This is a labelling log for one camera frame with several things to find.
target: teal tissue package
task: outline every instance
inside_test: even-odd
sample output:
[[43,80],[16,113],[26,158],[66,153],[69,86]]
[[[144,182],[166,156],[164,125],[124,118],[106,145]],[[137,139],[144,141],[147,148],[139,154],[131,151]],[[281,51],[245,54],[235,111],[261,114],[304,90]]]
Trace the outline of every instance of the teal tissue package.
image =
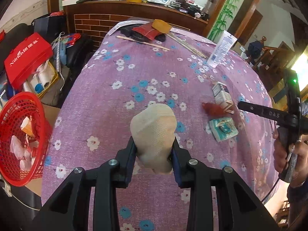
[[218,142],[227,140],[238,134],[238,130],[236,129],[231,117],[211,120],[209,122],[209,126],[216,141]]

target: red plastic basket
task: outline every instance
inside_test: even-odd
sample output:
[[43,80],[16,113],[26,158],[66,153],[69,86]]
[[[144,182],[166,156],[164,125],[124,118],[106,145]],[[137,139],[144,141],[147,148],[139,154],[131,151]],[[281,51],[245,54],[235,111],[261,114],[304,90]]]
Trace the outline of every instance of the red plastic basket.
[[[27,172],[20,169],[19,160],[10,152],[12,135],[25,143],[26,134],[20,125],[26,116],[32,116],[35,125],[33,132],[39,141],[34,164]],[[34,178],[42,177],[51,131],[43,106],[35,94],[22,92],[6,103],[0,114],[0,172],[10,184],[21,187]]]

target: red shopping bag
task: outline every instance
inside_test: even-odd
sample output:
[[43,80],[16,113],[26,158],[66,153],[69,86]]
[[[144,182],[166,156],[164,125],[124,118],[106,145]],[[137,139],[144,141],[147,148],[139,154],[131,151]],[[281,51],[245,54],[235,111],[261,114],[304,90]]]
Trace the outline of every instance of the red shopping bag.
[[38,33],[24,39],[4,61],[7,77],[18,89],[36,69],[52,56],[51,45]]

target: beige cloth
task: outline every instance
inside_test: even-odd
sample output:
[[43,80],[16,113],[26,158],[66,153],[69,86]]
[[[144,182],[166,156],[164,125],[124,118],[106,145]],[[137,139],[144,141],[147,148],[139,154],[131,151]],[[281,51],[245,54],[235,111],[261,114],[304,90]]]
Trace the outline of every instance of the beige cloth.
[[168,159],[175,139],[177,120],[172,109],[161,103],[150,105],[131,120],[131,135],[137,156],[143,165],[155,173],[172,170]]

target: human hand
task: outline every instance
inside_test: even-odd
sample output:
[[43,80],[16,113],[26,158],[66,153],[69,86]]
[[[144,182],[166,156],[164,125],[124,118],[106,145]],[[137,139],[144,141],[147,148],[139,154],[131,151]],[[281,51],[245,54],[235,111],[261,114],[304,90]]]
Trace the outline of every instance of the human hand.
[[[273,134],[274,142],[274,167],[277,172],[281,173],[286,165],[287,152],[279,140],[279,133],[276,129]],[[303,142],[295,144],[294,153],[298,155],[295,169],[293,171],[291,187],[301,185],[308,176],[308,146]]]

